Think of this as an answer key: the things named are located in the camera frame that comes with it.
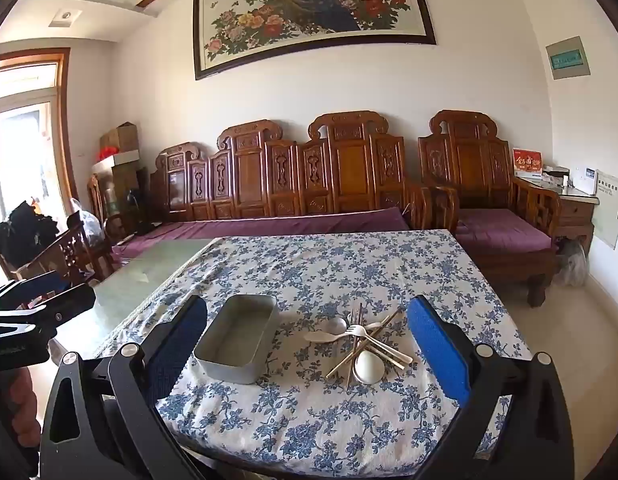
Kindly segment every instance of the floral tablecloth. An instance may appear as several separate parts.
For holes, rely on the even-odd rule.
[[[407,327],[404,308],[417,294],[474,342],[530,357],[502,303],[447,231],[217,238],[138,307],[100,355],[141,342],[191,294],[205,299],[210,322],[238,293],[278,298],[281,325],[265,373],[256,384],[223,383],[191,356],[157,407],[184,446],[269,470],[402,476],[424,461],[457,403],[442,393]],[[391,369],[380,383],[354,381],[346,391],[342,377],[324,380],[337,358],[334,345],[309,344],[302,332],[336,314],[346,317],[359,303],[365,323],[402,308],[382,339],[415,359],[400,374]],[[484,449],[496,439],[507,407],[502,398]]]

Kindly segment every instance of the green label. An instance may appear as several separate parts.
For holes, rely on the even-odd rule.
[[[580,66],[584,65],[584,60],[582,59],[582,54],[580,50],[569,50],[568,52],[563,52],[561,54],[556,54],[555,56],[551,56],[551,65],[554,70],[558,70],[560,68],[568,68],[570,66]]]

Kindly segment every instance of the gray rectangular container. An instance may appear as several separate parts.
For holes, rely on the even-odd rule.
[[[194,355],[209,377],[251,384],[262,374],[278,325],[276,298],[236,294],[224,302]]]

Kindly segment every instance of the white wall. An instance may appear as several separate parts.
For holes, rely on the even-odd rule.
[[[618,33],[596,0],[524,0],[549,86],[553,158],[568,168],[588,166],[618,177]],[[545,47],[580,36],[591,76],[554,80]],[[591,276],[618,304],[615,251],[594,238]],[[618,316],[614,316],[618,326]]]
[[[95,164],[100,135],[111,123],[113,43],[97,40],[40,39],[0,44],[0,54],[27,48],[70,47],[67,122],[73,176],[80,203],[89,206],[87,179]]]
[[[521,0],[427,0],[437,46],[371,44],[321,48],[246,64],[196,81],[192,0],[178,0],[116,46],[115,123],[138,124],[142,158],[186,140],[215,151],[226,127],[268,118],[285,137],[308,140],[317,116],[375,110],[416,139],[444,108],[489,114],[512,147],[551,160],[551,115],[533,30]]]

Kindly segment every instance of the purple sofa cover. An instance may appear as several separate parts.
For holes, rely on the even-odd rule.
[[[542,231],[509,209],[460,209],[455,238],[471,253],[532,253],[551,249]]]
[[[335,215],[292,216],[242,220],[209,220],[164,224],[145,236],[136,236],[123,246],[114,246],[114,257],[135,258],[161,240],[196,240],[223,236],[285,236],[331,233],[376,233],[408,231],[396,207],[379,211]]]

